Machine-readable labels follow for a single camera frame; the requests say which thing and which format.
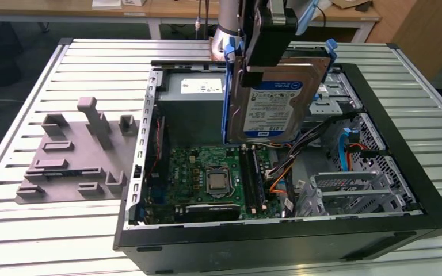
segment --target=hard drive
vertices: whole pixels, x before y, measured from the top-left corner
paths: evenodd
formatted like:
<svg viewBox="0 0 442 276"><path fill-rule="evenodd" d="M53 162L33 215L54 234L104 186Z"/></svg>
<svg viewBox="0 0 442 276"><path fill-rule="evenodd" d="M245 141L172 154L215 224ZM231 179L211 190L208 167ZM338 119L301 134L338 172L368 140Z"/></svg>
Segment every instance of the hard drive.
<svg viewBox="0 0 442 276"><path fill-rule="evenodd" d="M235 59L227 112L228 143L283 143L295 139L330 62L330 57L281 59L277 66L257 67L263 70L263 80L256 87L241 87L241 58Z"/></svg>

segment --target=ram slot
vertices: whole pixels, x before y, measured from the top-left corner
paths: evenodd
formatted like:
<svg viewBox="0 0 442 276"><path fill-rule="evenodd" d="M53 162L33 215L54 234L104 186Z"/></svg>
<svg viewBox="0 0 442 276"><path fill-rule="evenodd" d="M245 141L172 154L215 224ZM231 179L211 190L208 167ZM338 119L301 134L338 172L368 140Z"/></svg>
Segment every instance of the ram slot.
<svg viewBox="0 0 442 276"><path fill-rule="evenodd" d="M264 182L261 179L261 172L259 168L259 158L257 158L257 151L255 147L251 148L251 159L253 164L253 170L249 172L253 172L253 179L255 179L255 196L257 199L257 207L261 211L267 209L265 206L265 195L264 195Z"/></svg>
<svg viewBox="0 0 442 276"><path fill-rule="evenodd" d="M253 158L247 148L240 147L237 152L245 211L249 214L256 214L257 197L255 195Z"/></svg>

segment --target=blue plastic handle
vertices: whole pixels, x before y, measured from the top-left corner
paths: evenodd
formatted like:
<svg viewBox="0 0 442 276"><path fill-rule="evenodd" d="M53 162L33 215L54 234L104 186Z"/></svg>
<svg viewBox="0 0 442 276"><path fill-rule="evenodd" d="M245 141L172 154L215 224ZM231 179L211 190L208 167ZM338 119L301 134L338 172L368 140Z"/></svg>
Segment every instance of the blue plastic handle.
<svg viewBox="0 0 442 276"><path fill-rule="evenodd" d="M297 30L296 35L301 35L307 29L311 21L312 14L315 13L319 0L311 0L311 3L303 13L303 16L297 20Z"/></svg>

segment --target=wooden table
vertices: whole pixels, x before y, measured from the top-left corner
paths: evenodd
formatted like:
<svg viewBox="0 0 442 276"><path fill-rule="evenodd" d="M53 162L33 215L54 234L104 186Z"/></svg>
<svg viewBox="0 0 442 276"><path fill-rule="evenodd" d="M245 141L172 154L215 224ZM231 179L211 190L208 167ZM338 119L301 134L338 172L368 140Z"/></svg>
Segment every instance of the wooden table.
<svg viewBox="0 0 442 276"><path fill-rule="evenodd" d="M146 0L144 6L122 5L118 10L92 10L90 3L92 0L0 0L0 21L146 23L150 38L160 39L160 24L193 24L197 17L197 0ZM219 0L211 0L209 24L217 23L217 10ZM327 27L356 29L352 42L366 41L374 23L382 18L372 8L360 13L331 6L324 13ZM323 26L323 16L309 26Z"/></svg>

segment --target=motherboard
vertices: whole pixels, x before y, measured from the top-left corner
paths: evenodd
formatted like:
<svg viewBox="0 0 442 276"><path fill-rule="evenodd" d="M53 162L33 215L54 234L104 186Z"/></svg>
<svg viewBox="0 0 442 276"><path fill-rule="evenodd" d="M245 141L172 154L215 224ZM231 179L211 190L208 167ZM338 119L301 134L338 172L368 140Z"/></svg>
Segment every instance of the motherboard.
<svg viewBox="0 0 442 276"><path fill-rule="evenodd" d="M265 147L172 148L166 187L152 191L153 201L154 196L162 193L161 201L149 208L157 220L153 223L180 223L183 212L199 216L205 214L205 208L213 206L235 208L237 220L279 217L279 203L264 197L261 175L267 169Z"/></svg>

